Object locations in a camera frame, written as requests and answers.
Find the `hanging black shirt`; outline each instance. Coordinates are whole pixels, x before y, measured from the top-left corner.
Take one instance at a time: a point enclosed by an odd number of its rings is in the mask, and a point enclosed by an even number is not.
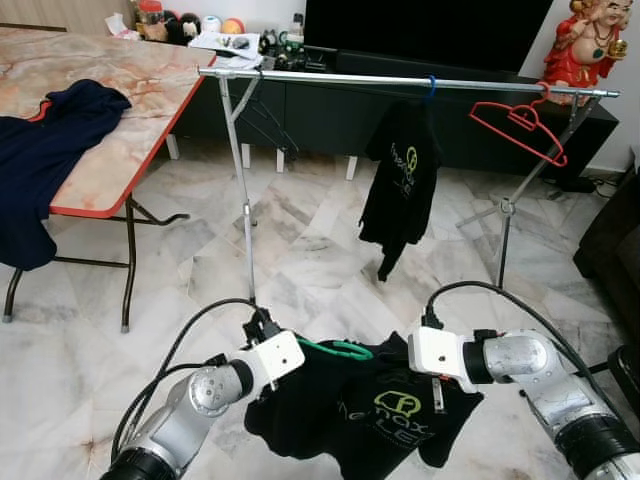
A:
[[[47,94],[31,120],[0,117],[0,262],[31,270],[56,253],[41,223],[82,154],[131,107],[117,90],[79,80]]]
[[[249,404],[245,427],[281,456],[331,454],[345,480],[383,479],[416,448],[424,462],[442,467],[483,399],[442,381],[446,413],[435,413],[432,377],[409,369],[407,344],[395,332],[366,346],[374,354],[366,361],[301,346],[305,363]]]
[[[428,106],[401,101],[385,113],[366,148],[380,165],[360,223],[360,239],[382,245],[378,279],[385,281],[407,243],[418,243],[429,221],[441,154]]]

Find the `clothes rack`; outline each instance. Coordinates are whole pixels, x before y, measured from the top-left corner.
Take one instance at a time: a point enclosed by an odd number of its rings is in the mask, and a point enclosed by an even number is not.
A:
[[[386,77],[386,76],[373,76],[373,75],[342,75],[331,73],[306,73],[306,72],[288,72],[288,71],[258,71],[258,70],[233,70],[228,68],[215,68],[215,67],[200,67],[198,72],[201,76],[216,77],[219,81],[220,96],[222,98],[222,105],[224,109],[225,121],[227,130],[229,133],[229,142],[231,144],[231,153],[233,155],[233,163],[236,169],[236,175],[238,179],[238,187],[241,194],[242,201],[242,214],[244,216],[244,233],[245,243],[247,249],[247,272],[249,280],[249,300],[255,302],[255,279],[253,269],[253,247],[251,243],[251,226],[256,225],[251,218],[251,204],[247,194],[247,186],[244,180],[242,157],[240,154],[240,146],[238,144],[238,137],[235,129],[235,121],[240,116],[244,108],[247,106],[247,102],[251,98],[258,82],[264,80],[277,80],[285,82],[306,82],[306,83],[335,83],[335,84],[348,84],[348,85],[399,85],[399,86],[417,86],[433,89],[449,88],[449,89],[462,89],[462,90],[492,90],[492,91],[510,91],[510,92],[531,92],[531,93],[544,93],[546,89],[542,85],[538,84],[525,84],[525,83],[503,83],[503,82],[481,82],[481,81],[467,81],[467,80],[447,80],[447,79],[435,79],[430,78],[414,78],[414,77]],[[250,79],[249,85],[242,95],[238,104],[233,107],[231,104],[231,96],[229,94],[229,79],[245,78]],[[580,124],[588,117],[591,110],[595,107],[598,101],[603,97],[616,98],[620,95],[619,91],[615,90],[599,90],[599,89],[585,89],[585,88],[571,88],[571,87],[551,87],[551,93],[572,95],[574,102],[572,105],[571,114],[569,116],[569,124],[565,131],[560,135],[559,140],[564,145],[567,140],[573,135],[575,130]],[[589,102],[582,107],[578,108],[578,98],[581,96],[590,97]],[[549,152],[549,156],[553,155],[555,147]],[[498,258],[500,265],[498,268],[498,276],[496,277],[496,284],[502,287],[502,280],[504,275],[504,261],[506,258],[506,247],[508,240],[508,230],[510,226],[511,217],[515,213],[515,202],[524,192],[526,186],[542,171],[546,166],[546,160],[541,160],[531,171],[531,173],[525,178],[520,187],[514,192],[514,194],[504,199],[494,208],[491,208],[485,212],[479,213],[474,217],[464,220],[458,224],[459,227],[466,225],[475,220],[479,220],[491,213],[499,212],[503,215],[502,234],[500,241],[500,249],[498,252]]]

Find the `blue clip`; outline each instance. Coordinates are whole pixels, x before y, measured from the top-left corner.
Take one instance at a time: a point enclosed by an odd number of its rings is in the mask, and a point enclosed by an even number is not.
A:
[[[427,95],[425,95],[425,103],[429,102],[436,93],[436,77],[434,77],[433,75],[429,75],[429,80],[431,80],[431,91]]]

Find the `red statue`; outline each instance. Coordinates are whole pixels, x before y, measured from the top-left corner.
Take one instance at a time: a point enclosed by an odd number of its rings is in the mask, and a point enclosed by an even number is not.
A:
[[[556,29],[556,41],[544,59],[543,80],[550,85],[592,88],[606,78],[616,61],[626,55],[620,31],[629,24],[633,0],[572,1],[573,17]],[[551,95],[551,101],[571,103],[570,95]],[[586,98],[580,99],[584,104]]]

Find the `black screen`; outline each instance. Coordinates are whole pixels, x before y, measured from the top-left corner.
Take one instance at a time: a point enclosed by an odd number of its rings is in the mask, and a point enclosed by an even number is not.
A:
[[[552,0],[307,0],[307,47],[517,73]]]

